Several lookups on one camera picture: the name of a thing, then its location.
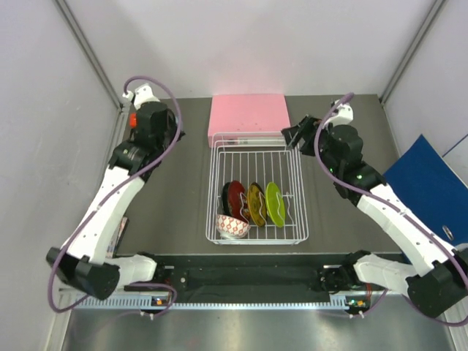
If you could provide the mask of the lime green plate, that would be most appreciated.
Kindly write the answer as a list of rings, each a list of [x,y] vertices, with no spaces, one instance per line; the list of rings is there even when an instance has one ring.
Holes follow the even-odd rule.
[[[269,182],[265,191],[268,215],[277,227],[283,227],[286,222],[286,209],[282,193],[274,182]]]

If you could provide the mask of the yellow patterned plate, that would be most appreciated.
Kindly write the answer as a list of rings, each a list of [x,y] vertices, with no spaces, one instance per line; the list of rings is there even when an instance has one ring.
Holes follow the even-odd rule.
[[[258,227],[264,227],[267,223],[267,208],[265,204],[264,191],[256,182],[249,185],[247,192],[247,203],[252,221]]]

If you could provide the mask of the red floral plate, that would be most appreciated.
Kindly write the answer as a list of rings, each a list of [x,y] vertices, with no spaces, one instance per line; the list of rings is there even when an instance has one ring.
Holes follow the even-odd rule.
[[[250,221],[246,204],[245,188],[239,181],[231,181],[227,191],[227,201],[231,216],[244,222]]]

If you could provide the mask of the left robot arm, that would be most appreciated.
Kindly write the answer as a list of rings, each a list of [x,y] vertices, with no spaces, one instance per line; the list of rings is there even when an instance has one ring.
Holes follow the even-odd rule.
[[[125,90],[130,103],[130,135],[114,149],[102,183],[74,233],[61,247],[48,250],[50,281],[105,300],[118,288],[142,282],[158,290],[166,273],[146,254],[109,258],[107,250],[134,197],[152,172],[184,136],[179,105],[169,108],[154,94],[146,79],[134,91]]]

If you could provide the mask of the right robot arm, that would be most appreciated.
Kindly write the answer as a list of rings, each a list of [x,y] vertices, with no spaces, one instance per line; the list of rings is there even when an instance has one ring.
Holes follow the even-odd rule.
[[[406,298],[435,318],[467,297],[467,250],[434,234],[398,198],[385,177],[363,160],[363,140],[351,126],[353,110],[337,100],[324,118],[305,116],[281,134],[288,148],[316,158],[340,196],[376,222],[408,263],[360,250],[341,264],[343,284],[375,284]]]

